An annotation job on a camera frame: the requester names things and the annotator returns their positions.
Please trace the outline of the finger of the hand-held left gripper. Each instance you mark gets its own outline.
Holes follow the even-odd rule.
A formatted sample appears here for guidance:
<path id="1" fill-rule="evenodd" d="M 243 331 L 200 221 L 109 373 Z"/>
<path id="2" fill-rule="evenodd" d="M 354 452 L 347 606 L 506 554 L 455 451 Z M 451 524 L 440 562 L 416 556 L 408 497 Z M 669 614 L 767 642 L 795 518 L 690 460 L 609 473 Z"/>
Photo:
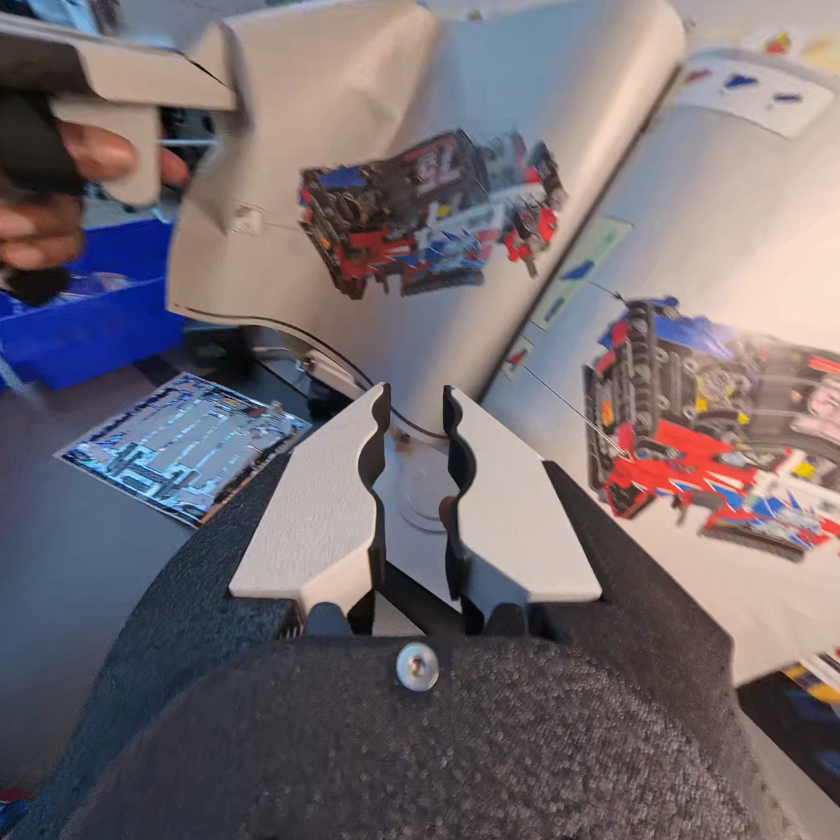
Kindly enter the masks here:
<path id="1" fill-rule="evenodd" d="M 231 112 L 233 83 L 183 53 L 1 15 L 1 84 L 51 97 Z"/>

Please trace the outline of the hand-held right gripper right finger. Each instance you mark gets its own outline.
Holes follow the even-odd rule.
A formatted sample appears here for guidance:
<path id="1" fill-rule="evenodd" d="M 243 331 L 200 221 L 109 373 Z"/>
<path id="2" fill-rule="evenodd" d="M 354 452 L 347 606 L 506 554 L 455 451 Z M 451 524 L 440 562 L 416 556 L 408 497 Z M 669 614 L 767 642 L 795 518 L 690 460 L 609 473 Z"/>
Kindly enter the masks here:
<path id="1" fill-rule="evenodd" d="M 552 481 L 557 466 L 452 385 L 443 421 L 458 489 L 445 571 L 467 634 L 500 607 L 528 622 L 537 606 L 597 602 L 602 585 Z"/>

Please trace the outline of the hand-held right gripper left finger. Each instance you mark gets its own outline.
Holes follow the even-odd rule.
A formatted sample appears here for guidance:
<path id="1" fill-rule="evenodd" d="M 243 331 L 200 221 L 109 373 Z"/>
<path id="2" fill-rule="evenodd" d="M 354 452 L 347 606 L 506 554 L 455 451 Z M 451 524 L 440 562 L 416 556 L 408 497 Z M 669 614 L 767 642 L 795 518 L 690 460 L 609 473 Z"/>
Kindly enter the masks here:
<path id="1" fill-rule="evenodd" d="M 385 578 L 385 468 L 391 386 L 374 385 L 293 450 L 229 582 L 237 598 L 289 601 L 308 624 L 320 604 L 371 634 Z"/>

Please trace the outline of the holographic sticker sheet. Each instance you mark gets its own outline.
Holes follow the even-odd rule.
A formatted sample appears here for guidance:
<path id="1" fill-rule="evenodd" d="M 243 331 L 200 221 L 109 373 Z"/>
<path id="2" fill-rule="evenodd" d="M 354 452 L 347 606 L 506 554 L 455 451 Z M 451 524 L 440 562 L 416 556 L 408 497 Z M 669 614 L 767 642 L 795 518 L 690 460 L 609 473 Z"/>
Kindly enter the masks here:
<path id="1" fill-rule="evenodd" d="M 54 457 L 198 529 L 311 430 L 278 401 L 183 372 Z"/>

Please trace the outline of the lego instruction booklet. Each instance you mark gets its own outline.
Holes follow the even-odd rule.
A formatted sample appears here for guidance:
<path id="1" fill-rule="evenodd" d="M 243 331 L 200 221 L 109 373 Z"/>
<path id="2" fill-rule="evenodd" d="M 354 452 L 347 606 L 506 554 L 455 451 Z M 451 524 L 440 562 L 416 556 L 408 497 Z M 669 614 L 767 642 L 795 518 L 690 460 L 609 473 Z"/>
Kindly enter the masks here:
<path id="1" fill-rule="evenodd" d="M 838 78 L 667 2 L 224 21 L 170 308 L 290 333 L 447 445 L 467 394 L 734 642 L 838 647 Z"/>

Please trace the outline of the dark lego set box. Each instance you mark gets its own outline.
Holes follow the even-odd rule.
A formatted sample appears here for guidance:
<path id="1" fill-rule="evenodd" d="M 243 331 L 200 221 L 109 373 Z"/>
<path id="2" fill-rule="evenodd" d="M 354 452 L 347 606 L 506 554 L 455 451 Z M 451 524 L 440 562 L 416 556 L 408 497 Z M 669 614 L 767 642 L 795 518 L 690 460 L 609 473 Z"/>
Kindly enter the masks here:
<path id="1" fill-rule="evenodd" d="M 742 711 L 839 805 L 839 647 L 742 683 Z"/>

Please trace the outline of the person's left hand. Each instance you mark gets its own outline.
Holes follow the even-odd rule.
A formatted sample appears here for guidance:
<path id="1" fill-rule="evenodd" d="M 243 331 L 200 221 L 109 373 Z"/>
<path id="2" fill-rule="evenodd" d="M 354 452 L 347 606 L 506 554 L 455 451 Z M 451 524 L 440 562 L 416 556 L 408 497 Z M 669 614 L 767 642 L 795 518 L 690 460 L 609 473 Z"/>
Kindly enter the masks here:
<path id="1" fill-rule="evenodd" d="M 59 135 L 84 182 L 111 182 L 133 173 L 137 154 L 123 137 L 84 124 L 58 122 Z M 60 266 L 84 245 L 80 200 L 46 194 L 29 203 L 2 205 L 2 262 L 17 270 Z"/>

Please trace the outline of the white metal book stand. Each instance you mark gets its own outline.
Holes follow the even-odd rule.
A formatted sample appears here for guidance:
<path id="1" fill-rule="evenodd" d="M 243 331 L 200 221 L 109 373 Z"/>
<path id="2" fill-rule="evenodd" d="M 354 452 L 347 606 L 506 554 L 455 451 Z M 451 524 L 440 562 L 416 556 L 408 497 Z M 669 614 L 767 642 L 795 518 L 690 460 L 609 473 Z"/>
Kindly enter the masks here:
<path id="1" fill-rule="evenodd" d="M 330 419 L 371 387 L 361 374 L 290 333 L 257 325 L 245 327 L 245 336 L 255 361 L 304 398 L 311 417 Z M 457 492 L 447 445 L 416 435 L 396 410 L 390 436 L 386 484 L 399 514 L 417 531 L 444 533 L 438 509 Z"/>

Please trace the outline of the blue plastic bin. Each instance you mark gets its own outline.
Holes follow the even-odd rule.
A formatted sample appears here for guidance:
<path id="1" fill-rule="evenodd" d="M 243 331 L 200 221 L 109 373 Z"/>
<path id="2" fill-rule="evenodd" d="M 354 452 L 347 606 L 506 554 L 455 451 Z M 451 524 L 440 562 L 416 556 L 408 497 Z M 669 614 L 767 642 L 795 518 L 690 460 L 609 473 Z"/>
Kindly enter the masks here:
<path id="1" fill-rule="evenodd" d="M 176 347 L 185 318 L 166 308 L 173 232 L 155 218 L 90 228 L 58 298 L 33 308 L 2 292 L 5 361 L 24 382 L 61 390 Z"/>

